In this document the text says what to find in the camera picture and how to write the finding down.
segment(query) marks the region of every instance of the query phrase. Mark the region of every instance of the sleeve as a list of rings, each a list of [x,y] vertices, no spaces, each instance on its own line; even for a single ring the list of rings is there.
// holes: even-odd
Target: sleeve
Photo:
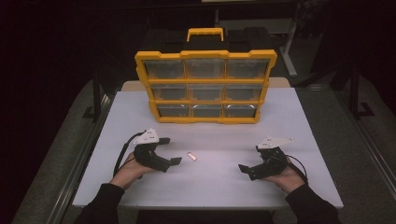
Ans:
[[[298,224],[337,224],[337,209],[321,199],[308,185],[302,185],[286,197],[294,214],[297,216]]]
[[[117,207],[124,190],[112,184],[103,184],[96,197],[82,209],[75,224],[84,223],[119,223]]]

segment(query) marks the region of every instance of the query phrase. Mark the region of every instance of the cable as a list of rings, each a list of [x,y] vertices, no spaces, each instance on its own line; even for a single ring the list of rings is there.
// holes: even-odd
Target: cable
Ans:
[[[292,156],[290,156],[290,155],[285,155],[285,156],[290,157],[290,158],[293,158],[293,159],[295,159],[297,162],[299,162],[300,165],[301,165],[301,166],[303,167],[303,169],[304,169],[304,174],[303,174],[303,172],[301,172],[301,170],[300,170],[297,166],[295,166],[292,162],[284,162],[284,161],[282,161],[281,159],[279,159],[279,158],[277,158],[277,157],[274,157],[274,156],[269,156],[268,158],[274,159],[274,160],[276,160],[276,161],[280,161],[280,162],[282,162],[283,164],[289,166],[292,170],[294,170],[294,171],[300,176],[300,178],[301,178],[306,184],[308,184],[308,176],[306,175],[306,170],[305,170],[305,167],[303,166],[303,164],[302,164],[299,160],[297,160],[295,157],[292,157]]]
[[[122,166],[120,166],[119,170],[120,170],[126,163],[128,163],[128,162],[130,162],[130,161],[132,161],[132,160],[134,160],[134,158],[131,158],[130,160],[126,161]]]
[[[308,179],[308,175],[306,174],[306,170],[305,170],[305,167],[303,166],[303,163],[300,162],[299,160],[297,160],[295,157],[292,157],[292,156],[290,156],[290,155],[286,155],[286,156],[287,156],[287,157],[290,157],[290,158],[296,160],[298,163],[300,163],[300,165],[301,165],[301,166],[303,167],[303,169],[304,169],[304,175],[305,175],[306,179]]]
[[[129,140],[128,142],[126,142],[124,144],[124,146],[122,147],[121,153],[119,155],[119,158],[117,159],[116,165],[114,166],[114,171],[113,171],[113,177],[117,174],[117,172],[119,171],[119,169],[122,167],[120,167],[121,161],[123,156],[125,155],[126,149],[128,148],[129,144],[132,142],[132,140],[134,140],[134,138],[136,138],[137,136],[142,135],[143,133],[145,133],[146,131],[142,132],[142,133],[136,133],[134,134]]]

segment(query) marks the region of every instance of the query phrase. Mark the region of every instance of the yellow organizer box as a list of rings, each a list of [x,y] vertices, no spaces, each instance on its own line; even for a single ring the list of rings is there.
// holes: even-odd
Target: yellow organizer box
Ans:
[[[276,52],[262,27],[151,30],[135,60],[157,121],[256,123]]]

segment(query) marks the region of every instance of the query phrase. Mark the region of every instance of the hand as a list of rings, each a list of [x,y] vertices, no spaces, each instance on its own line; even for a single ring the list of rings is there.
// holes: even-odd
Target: hand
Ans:
[[[265,177],[263,180],[275,183],[288,194],[305,183],[301,177],[289,166],[287,166],[285,170],[283,170],[279,175],[271,175]]]
[[[140,176],[152,171],[155,170],[137,162],[134,159],[134,153],[132,152],[109,183],[126,190],[131,187],[132,183],[134,183]]]

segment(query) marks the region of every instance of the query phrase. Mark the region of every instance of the white table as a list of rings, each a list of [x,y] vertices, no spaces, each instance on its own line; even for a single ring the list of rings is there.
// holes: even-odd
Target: white table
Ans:
[[[166,159],[182,157],[167,173],[156,172],[134,182],[120,205],[135,209],[279,209],[288,207],[285,194],[274,184],[240,172],[238,164],[262,163],[255,146],[269,135],[292,137],[282,150],[305,166],[310,187],[335,207],[343,207],[326,164],[292,88],[270,88],[256,124],[158,123],[149,112],[145,91],[118,92],[92,158],[83,176],[74,206],[89,203],[108,182],[123,144],[135,133],[154,128],[169,145],[156,153]],[[131,143],[126,156],[134,150]],[[187,153],[193,153],[193,161]]]

